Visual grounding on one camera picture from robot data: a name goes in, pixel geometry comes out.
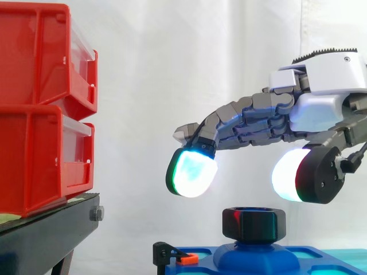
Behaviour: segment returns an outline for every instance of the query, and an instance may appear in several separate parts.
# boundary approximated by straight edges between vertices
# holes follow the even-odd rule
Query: black shelf
[[[74,248],[98,227],[99,194],[0,225],[0,275],[68,274]]]

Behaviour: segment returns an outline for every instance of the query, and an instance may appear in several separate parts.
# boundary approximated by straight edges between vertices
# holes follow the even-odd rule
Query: plastic drawer
[[[53,105],[0,105],[0,213],[26,217],[93,187],[94,127]]]
[[[81,120],[97,111],[97,53],[64,4],[0,2],[0,104],[53,104]]]

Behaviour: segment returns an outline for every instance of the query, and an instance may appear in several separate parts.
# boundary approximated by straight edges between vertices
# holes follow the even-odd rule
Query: orange clip
[[[188,253],[190,257],[182,257],[181,259],[176,260],[176,264],[178,265],[194,265],[199,263],[199,255],[194,253]]]

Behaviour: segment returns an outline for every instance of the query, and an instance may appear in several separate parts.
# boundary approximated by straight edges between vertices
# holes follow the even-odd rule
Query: robotic hand
[[[197,197],[217,171],[217,150],[309,141],[275,166],[275,191],[292,201],[329,203],[345,174],[361,164],[367,143],[348,158],[341,152],[367,142],[367,68],[356,49],[322,50],[297,58],[270,75],[262,93],[211,113],[199,125],[177,128],[182,143],[166,174],[167,188]]]

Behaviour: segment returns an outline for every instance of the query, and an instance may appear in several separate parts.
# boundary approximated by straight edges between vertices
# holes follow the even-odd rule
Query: metal bolt
[[[104,207],[95,206],[92,210],[91,220],[95,222],[100,222],[104,218]]]

